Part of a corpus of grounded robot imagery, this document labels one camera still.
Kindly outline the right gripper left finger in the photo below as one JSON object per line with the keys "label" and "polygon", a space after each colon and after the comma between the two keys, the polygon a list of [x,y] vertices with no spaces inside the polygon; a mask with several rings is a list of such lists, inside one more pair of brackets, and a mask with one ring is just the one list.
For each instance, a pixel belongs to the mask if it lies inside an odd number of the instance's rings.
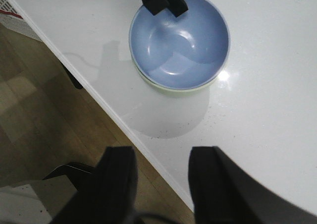
{"label": "right gripper left finger", "polygon": [[138,171],[131,146],[108,147],[53,224],[132,224]]}

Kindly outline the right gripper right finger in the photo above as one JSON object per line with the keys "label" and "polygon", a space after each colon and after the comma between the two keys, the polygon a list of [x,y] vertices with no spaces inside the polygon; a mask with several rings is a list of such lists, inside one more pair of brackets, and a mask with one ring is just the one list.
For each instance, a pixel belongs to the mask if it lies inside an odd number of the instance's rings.
{"label": "right gripper right finger", "polygon": [[317,217],[274,194],[219,147],[193,147],[188,182],[197,224],[315,224]]}

